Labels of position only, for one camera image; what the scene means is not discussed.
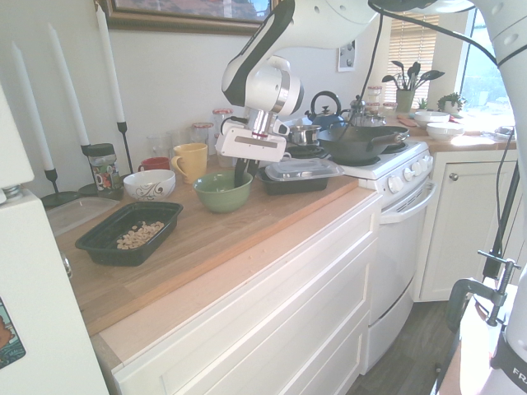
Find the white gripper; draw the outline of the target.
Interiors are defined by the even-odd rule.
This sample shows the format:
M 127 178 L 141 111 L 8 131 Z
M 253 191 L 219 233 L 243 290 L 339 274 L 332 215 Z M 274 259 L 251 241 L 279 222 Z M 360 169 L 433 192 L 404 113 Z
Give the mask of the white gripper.
M 266 139 L 252 137 L 250 129 L 228 126 L 217 140 L 216 149 L 223 155 L 238 158 L 235 166 L 235 186 L 244 184 L 245 168 L 255 176 L 259 160 L 279 162 L 286 150 L 287 141 L 283 137 L 269 135 Z

